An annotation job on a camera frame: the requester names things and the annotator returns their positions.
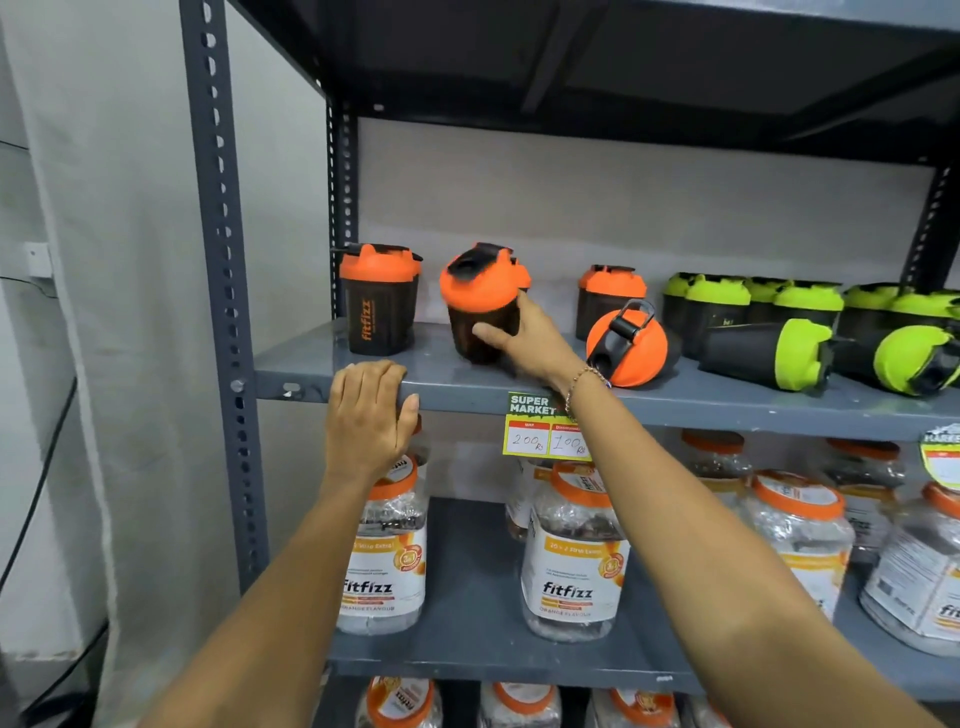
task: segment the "plastic jar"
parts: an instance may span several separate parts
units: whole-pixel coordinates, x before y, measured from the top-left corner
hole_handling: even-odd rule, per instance
[[[901,507],[860,604],[902,643],[960,657],[960,495],[928,483]]]
[[[519,464],[520,478],[514,484],[506,503],[507,531],[518,541],[526,541],[534,497],[542,483],[550,482],[553,462],[522,458],[519,460]]]
[[[851,560],[874,564],[887,534],[890,513],[903,485],[900,448],[894,443],[828,438],[828,453],[814,463],[817,478],[843,494],[844,515],[856,532]]]
[[[555,642],[613,628],[630,544],[592,465],[558,463],[534,497],[520,586],[523,617]]]
[[[801,475],[763,470],[738,508],[832,621],[855,538],[843,496]]]
[[[337,629],[389,635],[417,623],[426,594],[426,511],[409,455],[371,489],[344,579]]]
[[[444,706],[433,680],[374,677],[360,698],[354,728],[443,728]]]
[[[481,683],[478,728],[560,728],[560,691],[553,685]]]
[[[417,427],[410,438],[407,454],[417,463],[417,477],[426,482],[426,467],[430,464],[430,441],[423,432],[423,416],[417,415]]]
[[[724,505],[733,508],[750,482],[752,469],[743,457],[743,436],[736,432],[685,429],[686,467]]]
[[[672,692],[593,690],[584,728],[680,728]]]
[[[730,722],[705,695],[688,695],[680,712],[684,728],[731,728]]]

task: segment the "lime green lid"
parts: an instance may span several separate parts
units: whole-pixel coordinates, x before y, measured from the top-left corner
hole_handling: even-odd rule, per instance
[[[904,293],[894,298],[889,310],[897,313],[912,313],[914,316],[938,316],[943,319],[960,318],[954,312],[960,303],[960,291],[935,291],[933,293]]]
[[[753,276],[743,281],[750,291],[750,300],[753,303],[771,303],[777,292],[785,286],[793,285],[792,280],[768,279],[763,276]]]
[[[700,303],[725,303],[728,305],[748,305],[750,291],[740,276],[714,276],[699,274],[686,290],[688,301]]]
[[[905,395],[918,395],[910,386],[915,376],[924,370],[936,347],[953,337],[940,327],[914,326],[891,331],[884,337],[874,354],[874,373],[887,389]],[[960,369],[944,384],[949,387]]]
[[[839,287],[839,283],[824,280],[795,280],[793,285],[781,289],[774,298],[774,305],[813,311],[842,311],[843,296],[837,290]]]
[[[690,287],[690,282],[696,278],[695,273],[675,273],[670,277],[670,280],[666,282],[666,287],[663,289],[664,296],[679,296],[683,298],[686,296],[686,289]]]
[[[820,347],[830,340],[833,329],[809,319],[790,319],[783,325],[774,358],[777,386],[788,392],[816,386],[827,375],[820,361]]]
[[[879,311],[886,308],[899,292],[899,283],[855,285],[844,294],[844,305],[847,308],[868,308],[872,311]]]

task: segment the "finger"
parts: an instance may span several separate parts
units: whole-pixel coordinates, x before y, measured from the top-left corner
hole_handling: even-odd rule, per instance
[[[380,379],[380,389],[376,393],[376,403],[389,409],[394,417],[396,416],[396,395],[406,373],[406,367],[391,362],[390,369]]]
[[[363,372],[369,365],[350,364],[346,369],[344,377],[344,395],[340,399],[340,408],[352,407],[356,405],[357,398],[360,397],[360,385],[363,383]]]
[[[363,373],[363,381],[360,384],[360,395],[357,403],[363,406],[373,407],[376,404],[376,393],[380,389],[380,379],[393,366],[394,362],[389,359],[382,359],[373,362]]]
[[[473,325],[473,335],[485,344],[490,344],[502,352],[507,350],[511,339],[514,338],[502,328],[492,327],[490,324],[484,324],[483,322]]]
[[[396,418],[396,455],[400,456],[407,451],[410,438],[417,429],[417,416],[420,413],[420,395],[410,395],[400,407],[400,415]]]
[[[344,381],[347,379],[347,369],[341,369],[333,376],[333,382],[330,384],[330,399],[327,402],[332,409],[337,409],[344,398]]]

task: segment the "person's right arm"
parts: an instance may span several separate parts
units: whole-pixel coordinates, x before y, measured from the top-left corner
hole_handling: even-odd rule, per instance
[[[561,395],[586,364],[523,294],[520,331],[474,333]],[[821,614],[753,530],[675,460],[592,373],[570,407],[684,651],[738,728],[936,728]]]

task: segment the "perforated metal post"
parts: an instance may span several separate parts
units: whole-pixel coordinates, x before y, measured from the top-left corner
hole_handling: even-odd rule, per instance
[[[240,591],[270,561],[224,0],[180,0]]]
[[[347,308],[340,281],[340,254],[359,242],[360,135],[357,116],[350,102],[327,95],[327,188],[330,196],[330,311],[336,318]]]
[[[921,293],[943,288],[960,245],[960,166],[939,167],[930,183],[924,211],[914,235],[901,286]]]

